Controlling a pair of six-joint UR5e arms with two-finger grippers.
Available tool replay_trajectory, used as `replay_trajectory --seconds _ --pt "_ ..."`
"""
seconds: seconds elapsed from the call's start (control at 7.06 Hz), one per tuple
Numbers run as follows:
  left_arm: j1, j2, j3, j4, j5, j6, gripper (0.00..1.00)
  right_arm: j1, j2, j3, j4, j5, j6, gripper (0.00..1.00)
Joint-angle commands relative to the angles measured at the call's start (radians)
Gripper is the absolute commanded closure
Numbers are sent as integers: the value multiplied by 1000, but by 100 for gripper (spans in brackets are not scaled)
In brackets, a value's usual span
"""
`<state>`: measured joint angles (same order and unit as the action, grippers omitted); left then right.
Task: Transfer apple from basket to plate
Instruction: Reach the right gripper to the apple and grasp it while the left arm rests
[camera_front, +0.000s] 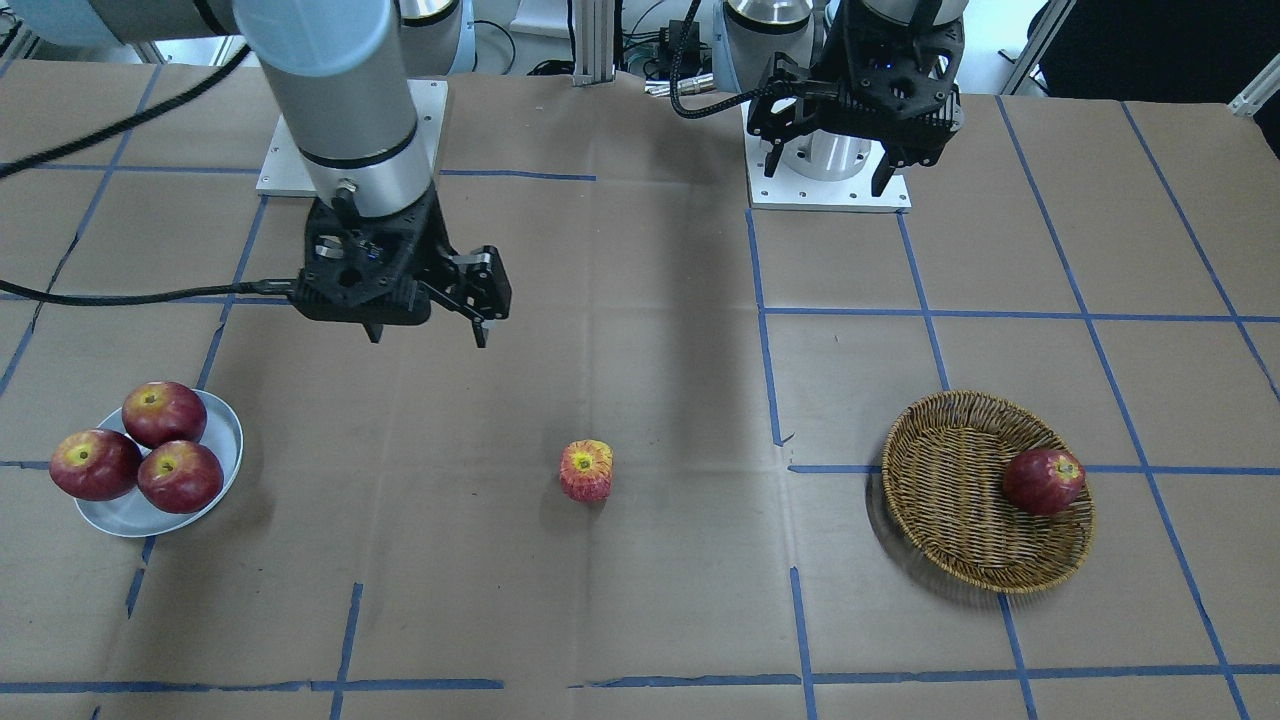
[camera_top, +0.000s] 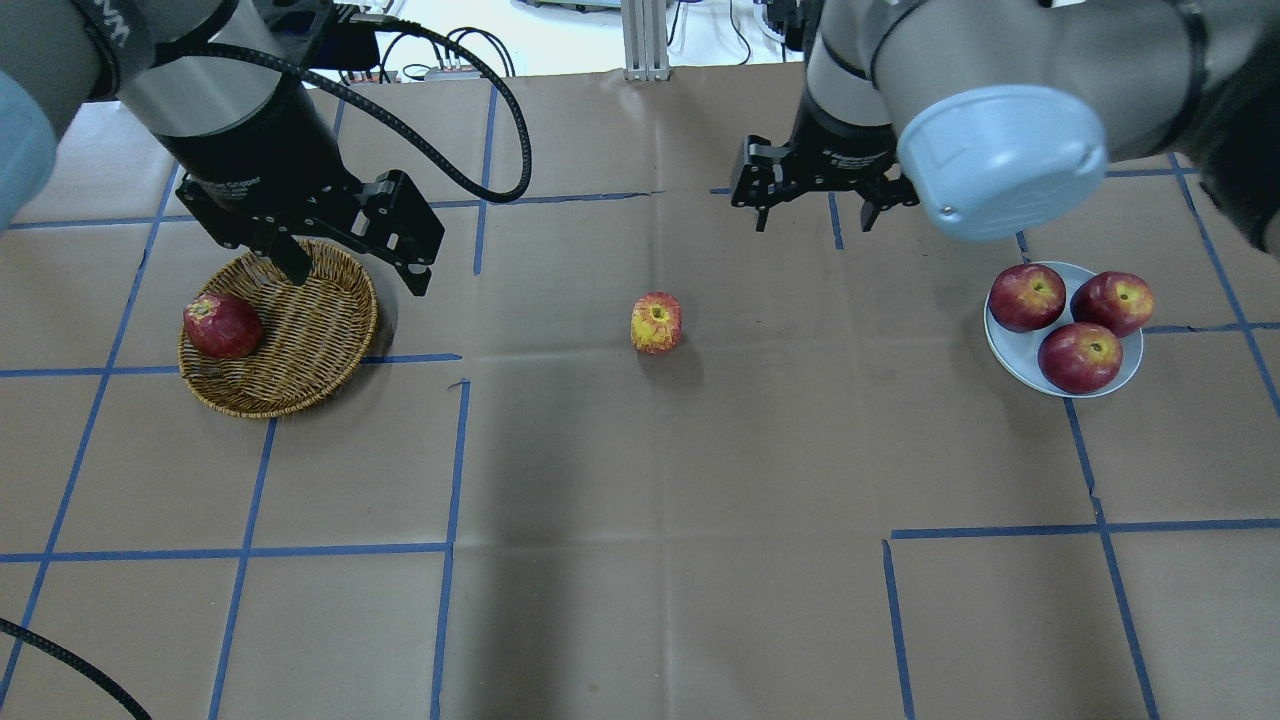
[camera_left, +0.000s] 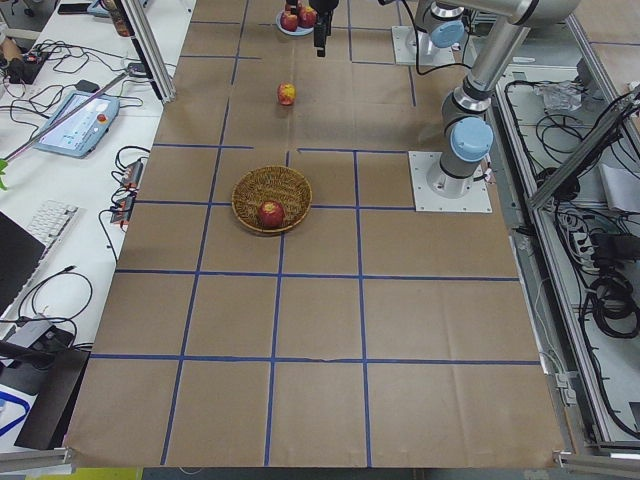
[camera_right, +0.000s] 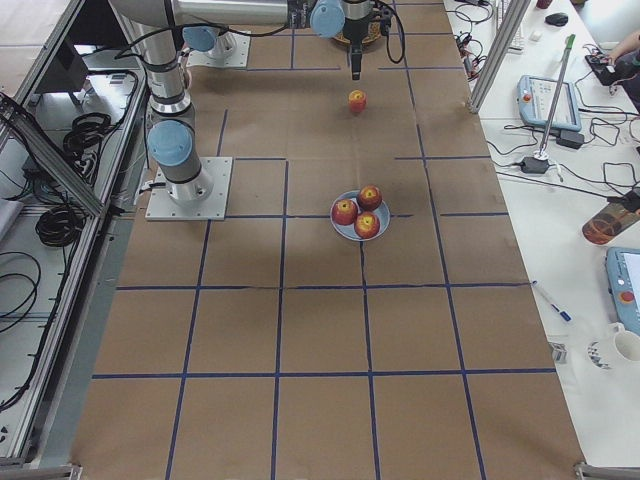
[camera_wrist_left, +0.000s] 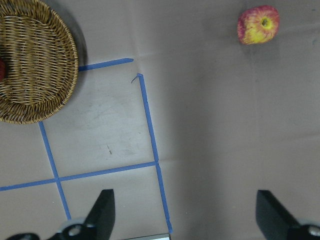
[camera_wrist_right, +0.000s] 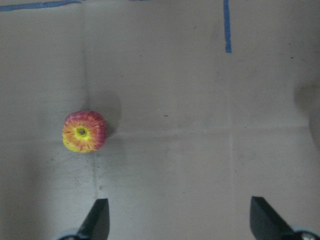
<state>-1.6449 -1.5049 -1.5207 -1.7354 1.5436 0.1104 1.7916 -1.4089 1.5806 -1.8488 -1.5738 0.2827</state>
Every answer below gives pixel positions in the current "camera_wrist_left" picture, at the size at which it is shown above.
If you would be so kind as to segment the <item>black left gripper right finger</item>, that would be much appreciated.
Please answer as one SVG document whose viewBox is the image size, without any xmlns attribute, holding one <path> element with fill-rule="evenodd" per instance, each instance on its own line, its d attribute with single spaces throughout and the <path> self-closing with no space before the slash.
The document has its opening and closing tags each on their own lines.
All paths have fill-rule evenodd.
<svg viewBox="0 0 320 240">
<path fill-rule="evenodd" d="M 319 225 L 299 223 L 269 190 L 257 191 L 255 219 L 267 240 L 318 240 L 320 238 Z"/>
</svg>

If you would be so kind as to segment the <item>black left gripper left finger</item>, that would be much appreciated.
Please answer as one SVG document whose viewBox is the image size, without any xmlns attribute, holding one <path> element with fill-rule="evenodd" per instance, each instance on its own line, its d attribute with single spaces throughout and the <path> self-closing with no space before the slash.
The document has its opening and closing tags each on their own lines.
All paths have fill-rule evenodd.
<svg viewBox="0 0 320 240">
<path fill-rule="evenodd" d="M 74 223 L 50 237 L 51 240 L 109 240 L 116 220 L 113 189 L 100 192 L 82 223 Z"/>
</svg>

